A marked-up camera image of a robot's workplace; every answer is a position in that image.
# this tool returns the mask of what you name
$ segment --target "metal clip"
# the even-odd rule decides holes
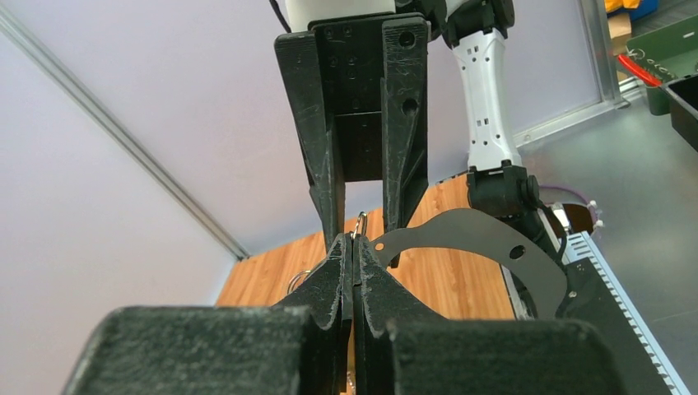
[[[365,211],[362,211],[359,213],[359,216],[356,218],[356,225],[354,225],[354,231],[351,233],[351,239],[354,240],[356,235],[365,235],[366,234],[366,229],[368,228],[369,225],[369,216],[368,214],[365,213]],[[296,287],[298,286],[298,281],[300,281],[302,276],[307,276],[310,273],[313,272],[314,269],[311,270],[304,270],[301,272],[296,273],[293,278],[291,278],[290,281],[288,281],[288,287],[286,288],[286,295],[290,294],[293,292]]]
[[[352,240],[354,240],[356,238],[356,235],[359,234],[359,225],[361,225],[360,235],[365,235],[366,229],[369,226],[369,216],[368,214],[366,214],[365,211],[360,212],[359,216],[356,218],[356,225],[354,225],[354,231],[351,233]]]

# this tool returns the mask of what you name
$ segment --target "black tray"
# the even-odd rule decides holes
[[[698,74],[662,86],[670,99],[672,126],[698,151]]]

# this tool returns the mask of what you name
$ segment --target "wooden surface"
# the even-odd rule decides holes
[[[420,225],[442,211],[467,207],[464,176],[430,188],[410,226]],[[354,229],[356,220],[346,223]],[[383,233],[381,209],[369,214],[369,239]],[[289,280],[325,256],[321,233],[310,235],[233,267],[217,305],[270,305],[286,294]],[[500,267],[490,259],[450,249],[403,252],[398,269],[389,269],[419,300],[446,318],[513,318]]]

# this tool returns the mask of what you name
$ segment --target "green bin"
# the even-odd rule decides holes
[[[628,40],[628,56],[662,83],[698,71],[698,15]],[[647,86],[649,112],[669,114],[669,98]]]

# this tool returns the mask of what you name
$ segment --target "red handle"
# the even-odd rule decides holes
[[[639,64],[635,63],[631,58],[628,58],[626,55],[618,55],[618,61],[621,62],[623,67],[625,67],[629,72],[632,72],[635,74],[642,82],[647,84],[648,86],[660,86],[662,85],[662,82],[652,74],[649,74],[649,72],[642,67],[640,67]]]

